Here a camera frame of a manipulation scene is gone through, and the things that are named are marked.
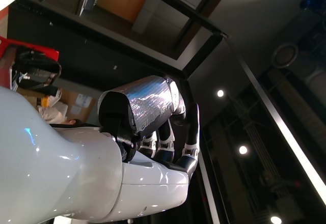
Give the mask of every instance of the round ceiling vent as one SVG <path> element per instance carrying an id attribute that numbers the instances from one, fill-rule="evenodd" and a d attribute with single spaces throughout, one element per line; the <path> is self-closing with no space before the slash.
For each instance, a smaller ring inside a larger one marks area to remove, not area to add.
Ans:
<path id="1" fill-rule="evenodd" d="M 274 51 L 271 63 L 276 68 L 285 68 L 293 63 L 297 55 L 297 46 L 292 43 L 285 43 Z"/>

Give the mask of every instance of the red frame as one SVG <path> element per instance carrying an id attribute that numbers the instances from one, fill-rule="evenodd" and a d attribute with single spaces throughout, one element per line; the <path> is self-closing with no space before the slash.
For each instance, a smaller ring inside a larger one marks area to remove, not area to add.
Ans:
<path id="1" fill-rule="evenodd" d="M 52 48 L 48 48 L 48 47 L 43 47 L 43 46 L 39 46 L 39 45 L 34 45 L 34 44 L 29 44 L 29 43 L 25 43 L 25 42 L 19 42 L 16 40 L 11 40 L 11 39 L 6 39 L 2 36 L 0 36 L 0 62 L 1 59 L 6 51 L 6 49 L 9 46 L 26 46 L 32 49 L 35 49 L 39 52 L 44 53 L 47 57 L 55 60 L 56 62 L 58 62 L 59 59 L 59 52 L 52 49 Z M 10 67 L 0 67 L 0 86 L 5 87 L 10 89 L 11 87 L 11 66 Z"/>

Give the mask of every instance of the white robot body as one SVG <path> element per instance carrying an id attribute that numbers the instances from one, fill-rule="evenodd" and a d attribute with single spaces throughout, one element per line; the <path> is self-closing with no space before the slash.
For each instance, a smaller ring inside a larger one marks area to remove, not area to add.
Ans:
<path id="1" fill-rule="evenodd" d="M 108 222 L 185 201 L 187 173 L 139 152 L 123 163 L 108 133 L 54 130 L 21 95 L 2 87 L 0 103 L 0 223 L 37 224 L 58 215 Z"/>

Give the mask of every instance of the recessed light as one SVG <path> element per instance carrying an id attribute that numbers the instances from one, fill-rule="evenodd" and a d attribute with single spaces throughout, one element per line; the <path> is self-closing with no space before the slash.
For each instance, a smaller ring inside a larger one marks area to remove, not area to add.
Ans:
<path id="1" fill-rule="evenodd" d="M 246 146 L 241 146 L 239 148 L 239 152 L 240 154 L 246 154 L 248 152 L 248 149 L 246 148 Z"/>
<path id="2" fill-rule="evenodd" d="M 218 97 L 223 97 L 224 92 L 223 92 L 223 90 L 218 90 L 218 92 L 216 94 Z"/>
<path id="3" fill-rule="evenodd" d="M 282 223 L 282 220 L 281 220 L 279 217 L 277 217 L 277 216 L 272 216 L 272 217 L 270 218 L 270 221 L 271 221 L 273 224 L 281 224 L 281 223 Z"/>

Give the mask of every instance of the silver foil wrapping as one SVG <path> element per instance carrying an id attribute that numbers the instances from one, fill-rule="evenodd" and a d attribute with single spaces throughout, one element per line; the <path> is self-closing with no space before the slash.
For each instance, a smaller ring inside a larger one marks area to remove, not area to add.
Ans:
<path id="1" fill-rule="evenodd" d="M 126 95 L 133 113 L 136 131 L 143 131 L 167 110 L 173 112 L 172 95 L 167 81 L 159 76 L 148 76 L 127 85 L 110 90 Z M 98 100 L 98 108 L 105 95 Z"/>

